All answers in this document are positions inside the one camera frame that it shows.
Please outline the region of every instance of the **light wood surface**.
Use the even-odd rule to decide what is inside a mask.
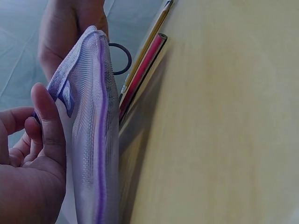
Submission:
[[[122,224],[299,223],[299,1],[179,0],[120,132]]]

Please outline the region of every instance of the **finger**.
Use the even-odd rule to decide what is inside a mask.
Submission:
[[[85,3],[78,8],[78,21],[81,34],[91,25],[103,30],[108,36],[107,17],[101,2],[97,5]]]
[[[42,124],[43,153],[66,168],[65,138],[56,104],[42,84],[33,86],[31,97]]]
[[[25,130],[27,135],[31,138],[31,145],[30,154],[25,157],[23,163],[35,160],[40,151],[43,149],[42,127],[34,118],[26,120]]]
[[[24,128],[26,118],[33,112],[33,108],[19,107],[0,112],[0,164],[9,164],[8,135]]]
[[[33,117],[25,121],[25,131],[15,146],[9,149],[10,164],[14,167],[19,167],[28,156],[38,155],[43,148],[42,129]]]
[[[49,1],[39,32],[38,57],[48,80],[77,41],[74,10],[65,1]]]
[[[32,116],[32,107],[17,107],[0,112],[0,120],[3,122],[7,134],[13,134],[24,128],[25,120]]]
[[[19,167],[24,158],[30,153],[31,139],[24,133],[13,148],[9,149],[10,165]]]
[[[3,122],[0,120],[0,165],[8,164],[8,134]]]

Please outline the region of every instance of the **purple trim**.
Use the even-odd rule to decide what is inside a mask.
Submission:
[[[100,125],[99,125],[99,207],[97,214],[97,223],[101,224],[103,222],[105,207],[107,202],[106,195],[106,175],[105,175],[105,156],[106,156],[106,119],[107,119],[107,91],[105,86],[105,69],[104,69],[104,48],[102,40],[100,40],[100,79],[101,87],[103,92],[103,106],[100,115]]]

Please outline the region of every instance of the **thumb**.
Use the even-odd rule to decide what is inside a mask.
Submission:
[[[65,138],[56,104],[42,84],[33,86],[31,97],[42,125],[43,154],[65,170]]]

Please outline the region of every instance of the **white mesh fabric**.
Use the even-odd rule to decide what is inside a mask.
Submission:
[[[118,95],[107,37],[89,27],[48,85],[57,98],[68,81],[70,118],[57,103],[67,142],[67,193],[61,212],[69,223],[118,222]]]

